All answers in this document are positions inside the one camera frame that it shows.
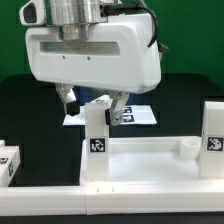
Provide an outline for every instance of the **white paper sheet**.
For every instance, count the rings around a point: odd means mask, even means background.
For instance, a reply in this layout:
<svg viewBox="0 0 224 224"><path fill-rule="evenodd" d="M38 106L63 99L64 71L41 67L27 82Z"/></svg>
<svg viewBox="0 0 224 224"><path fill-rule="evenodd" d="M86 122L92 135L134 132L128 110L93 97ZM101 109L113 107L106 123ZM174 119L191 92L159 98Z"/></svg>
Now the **white paper sheet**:
<svg viewBox="0 0 224 224"><path fill-rule="evenodd" d="M129 124L156 124L155 116L150 106L131 105L124 107L123 110L124 122L123 125ZM85 125L85 107L80 107L80 114L74 117L66 115L64 126L68 125Z"/></svg>

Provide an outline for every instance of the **white block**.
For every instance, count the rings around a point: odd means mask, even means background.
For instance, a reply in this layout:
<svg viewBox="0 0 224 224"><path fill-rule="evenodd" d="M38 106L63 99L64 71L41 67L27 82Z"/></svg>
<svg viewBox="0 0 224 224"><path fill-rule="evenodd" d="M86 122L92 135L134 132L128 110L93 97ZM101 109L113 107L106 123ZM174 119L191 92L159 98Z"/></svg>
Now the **white block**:
<svg viewBox="0 0 224 224"><path fill-rule="evenodd" d="M127 185L127 213L223 211L223 182Z"/></svg>
<svg viewBox="0 0 224 224"><path fill-rule="evenodd" d="M20 164L19 147L0 147L0 187L7 187Z"/></svg>
<svg viewBox="0 0 224 224"><path fill-rule="evenodd" d="M5 146L5 141L0 140L0 147L1 147L1 146Z"/></svg>
<svg viewBox="0 0 224 224"><path fill-rule="evenodd" d="M101 97L91 101L91 103L108 103L108 107L110 107L112 99L110 99L109 95L102 95Z"/></svg>
<svg viewBox="0 0 224 224"><path fill-rule="evenodd" d="M200 176L224 177L224 103L205 102Z"/></svg>
<svg viewBox="0 0 224 224"><path fill-rule="evenodd" d="M0 216L86 214L80 186L0 188Z"/></svg>
<svg viewBox="0 0 224 224"><path fill-rule="evenodd" d="M108 103L87 103L85 105L86 134L86 179L107 180L109 173L109 126L105 111Z"/></svg>

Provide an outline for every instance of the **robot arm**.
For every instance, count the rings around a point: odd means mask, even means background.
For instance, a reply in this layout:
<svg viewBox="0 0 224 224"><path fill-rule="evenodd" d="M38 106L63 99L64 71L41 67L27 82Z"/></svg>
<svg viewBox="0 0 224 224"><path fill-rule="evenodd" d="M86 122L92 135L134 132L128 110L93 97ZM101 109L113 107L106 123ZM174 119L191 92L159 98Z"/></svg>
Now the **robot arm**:
<svg viewBox="0 0 224 224"><path fill-rule="evenodd" d="M143 9L150 15L124 14ZM118 125L128 93L160 82L156 16L139 2L31 0L20 18L24 25L47 25L27 31L29 63L37 80L56 83L66 113L77 114L72 86L105 89L113 99L107 121Z"/></svg>

